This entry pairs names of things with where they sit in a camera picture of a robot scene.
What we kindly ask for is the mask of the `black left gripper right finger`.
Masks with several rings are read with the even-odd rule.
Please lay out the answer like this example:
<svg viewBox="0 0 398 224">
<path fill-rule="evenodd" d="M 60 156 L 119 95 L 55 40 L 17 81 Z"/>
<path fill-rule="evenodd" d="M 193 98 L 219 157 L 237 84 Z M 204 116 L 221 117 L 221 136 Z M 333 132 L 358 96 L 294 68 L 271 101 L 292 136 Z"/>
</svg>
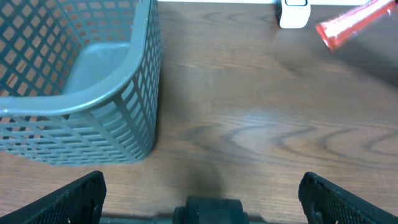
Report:
<svg viewBox="0 0 398 224">
<path fill-rule="evenodd" d="M 298 199 L 309 224 L 397 224 L 397 216 L 313 172 L 304 174 Z"/>
</svg>

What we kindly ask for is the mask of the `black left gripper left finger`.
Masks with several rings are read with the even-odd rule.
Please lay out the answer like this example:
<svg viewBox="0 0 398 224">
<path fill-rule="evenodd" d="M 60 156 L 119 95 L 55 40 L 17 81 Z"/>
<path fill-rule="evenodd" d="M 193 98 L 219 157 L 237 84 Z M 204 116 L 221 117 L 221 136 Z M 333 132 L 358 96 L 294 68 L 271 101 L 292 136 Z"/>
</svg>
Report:
<svg viewBox="0 0 398 224">
<path fill-rule="evenodd" d="M 1 217 L 1 224 L 99 223 L 105 196 L 104 175 L 96 170 Z"/>
</svg>

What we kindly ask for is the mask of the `red snack stick packet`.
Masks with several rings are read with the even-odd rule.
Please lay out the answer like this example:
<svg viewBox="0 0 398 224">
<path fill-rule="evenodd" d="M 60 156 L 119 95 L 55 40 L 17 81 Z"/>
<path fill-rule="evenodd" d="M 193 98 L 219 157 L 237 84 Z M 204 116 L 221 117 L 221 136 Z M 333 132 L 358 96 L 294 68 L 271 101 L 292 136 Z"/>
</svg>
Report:
<svg viewBox="0 0 398 224">
<path fill-rule="evenodd" d="M 372 0 L 333 19 L 318 23 L 316 31 L 329 51 L 334 51 L 383 16 L 397 9 L 396 0 Z"/>
</svg>

